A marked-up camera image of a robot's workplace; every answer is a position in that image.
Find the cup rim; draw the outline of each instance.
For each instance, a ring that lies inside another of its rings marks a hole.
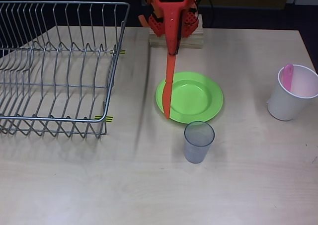
[[[309,71],[311,71],[312,73],[314,73],[314,74],[316,75],[316,77],[318,77],[318,75],[317,75],[317,73],[316,73],[315,71],[313,71],[312,69],[310,69],[310,68],[308,68],[308,67],[306,67],[306,66],[303,66],[303,65],[295,65],[295,64],[293,64],[293,66],[297,66],[297,67],[301,67],[301,68],[306,68],[307,70],[309,70]],[[278,82],[279,82],[279,85],[281,86],[281,88],[282,88],[283,90],[285,90],[288,94],[290,94],[290,95],[292,95],[292,96],[294,96],[294,97],[297,97],[297,98],[301,98],[301,99],[312,99],[312,98],[315,98],[315,97],[318,96],[318,93],[317,93],[315,96],[312,96],[312,97],[301,97],[301,96],[298,96],[298,95],[293,94],[293,93],[291,93],[290,91],[288,91],[288,90],[283,86],[282,82],[280,81],[280,77],[279,77],[283,69],[284,69],[284,67],[278,72],[277,79],[278,79]]]
[[[187,136],[185,135],[185,132],[186,132],[188,126],[190,126],[191,124],[193,124],[193,123],[195,123],[195,122],[200,122],[200,123],[206,124],[206,125],[208,125],[208,126],[212,129],[212,131],[213,131],[213,138],[212,138],[211,142],[208,143],[208,144],[206,144],[205,146],[198,146],[198,145],[195,145],[195,144],[191,143],[191,142],[188,140]],[[184,137],[185,137],[185,139],[187,140],[187,142],[189,142],[191,145],[193,145],[193,146],[195,146],[195,147],[207,147],[208,145],[210,145],[210,144],[214,141],[215,131],[214,131],[213,127],[212,127],[209,123],[202,122],[202,121],[194,121],[194,122],[189,123],[189,124],[185,127],[185,129],[184,129]]]

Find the dish rack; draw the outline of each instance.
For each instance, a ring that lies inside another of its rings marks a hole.
[[[107,133],[123,2],[0,1],[0,133]]]

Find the dark floor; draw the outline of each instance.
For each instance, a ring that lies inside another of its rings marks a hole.
[[[138,15],[146,6],[141,0],[64,0],[64,1],[124,1],[131,5],[128,26],[140,26]],[[208,27],[211,11],[202,8],[203,25]],[[284,10],[235,9],[215,7],[213,28],[288,29],[299,30],[312,62],[318,70],[318,6],[287,4]]]

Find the white paper cup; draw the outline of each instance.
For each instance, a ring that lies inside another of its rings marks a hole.
[[[301,110],[318,96],[318,75],[311,69],[294,65],[291,91],[283,86],[283,69],[278,73],[278,82],[268,101],[269,113],[282,121],[295,119]]]

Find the wooden block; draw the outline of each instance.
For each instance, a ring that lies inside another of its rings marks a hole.
[[[151,47],[166,48],[165,35],[157,37],[153,30],[149,31],[149,42]],[[181,39],[180,48],[190,48],[190,49],[201,49],[203,47],[203,27],[202,27],[202,16],[199,15],[199,26],[198,28],[189,36],[189,38]]]

